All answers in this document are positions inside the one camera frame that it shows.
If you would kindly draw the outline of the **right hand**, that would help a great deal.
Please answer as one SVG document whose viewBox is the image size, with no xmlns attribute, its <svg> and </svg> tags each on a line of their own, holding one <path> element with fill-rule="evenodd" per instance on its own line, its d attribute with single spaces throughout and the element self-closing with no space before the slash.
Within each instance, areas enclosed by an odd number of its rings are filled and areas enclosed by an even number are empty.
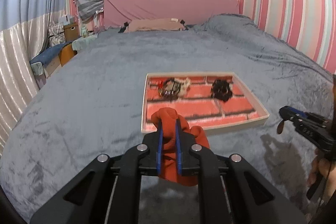
<svg viewBox="0 0 336 224">
<path fill-rule="evenodd" d="M 318 173 L 320 173 L 327 181 L 326 189 L 332 195 L 335 191 L 335 162 L 329 162 L 324 157 L 319 158 L 319 150 L 315 149 L 316 157 L 311 163 L 311 171 L 307 179 L 307 185 L 312 186 L 316 179 Z"/>
</svg>

